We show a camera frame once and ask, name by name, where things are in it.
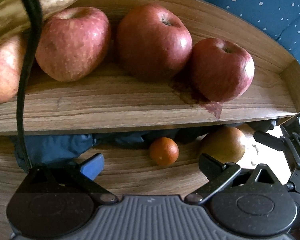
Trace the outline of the green-red pear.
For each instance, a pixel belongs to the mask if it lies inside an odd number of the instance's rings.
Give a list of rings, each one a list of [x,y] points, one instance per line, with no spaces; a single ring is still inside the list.
[[[245,154],[246,144],[240,129],[225,126],[203,137],[198,154],[208,154],[221,163],[237,163]]]

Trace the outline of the small orange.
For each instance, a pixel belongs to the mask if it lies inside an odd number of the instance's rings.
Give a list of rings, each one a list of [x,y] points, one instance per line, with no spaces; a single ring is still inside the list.
[[[179,147],[172,139],[161,137],[151,144],[149,155],[157,165],[169,166],[177,161]]]

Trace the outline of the dark blue jacket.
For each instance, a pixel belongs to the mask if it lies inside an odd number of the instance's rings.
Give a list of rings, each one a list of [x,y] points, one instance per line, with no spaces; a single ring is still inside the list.
[[[25,142],[29,159],[33,165],[52,164],[78,158],[87,150],[100,144],[125,149],[149,150],[155,140],[167,137],[177,145],[187,145],[197,141],[198,138],[202,140],[208,133],[225,126],[238,128],[237,125],[218,125],[122,133],[27,135]],[[198,154],[200,141],[197,142],[197,156],[200,156]]]

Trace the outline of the wooden curved shelf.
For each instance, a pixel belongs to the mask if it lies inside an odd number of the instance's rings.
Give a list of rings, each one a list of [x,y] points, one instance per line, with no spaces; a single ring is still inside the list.
[[[193,42],[218,37],[252,55],[254,80],[239,98],[207,104],[179,81],[144,83],[111,58],[85,78],[58,82],[41,70],[26,91],[26,134],[138,131],[287,118],[300,113],[300,65],[265,33],[229,12],[200,0],[79,0],[97,7],[112,25],[133,7],[157,2],[177,15]]]

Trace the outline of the red apple, rightmost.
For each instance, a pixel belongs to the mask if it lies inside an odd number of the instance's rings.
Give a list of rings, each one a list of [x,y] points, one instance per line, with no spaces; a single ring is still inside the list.
[[[208,100],[231,101],[251,85],[255,64],[242,47],[220,38],[206,38],[192,49],[191,79]]]

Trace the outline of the pale red apple, leftmost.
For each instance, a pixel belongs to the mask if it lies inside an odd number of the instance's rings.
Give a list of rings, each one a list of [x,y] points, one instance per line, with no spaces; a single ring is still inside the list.
[[[0,103],[17,94],[26,48],[27,37],[23,34],[0,45]]]

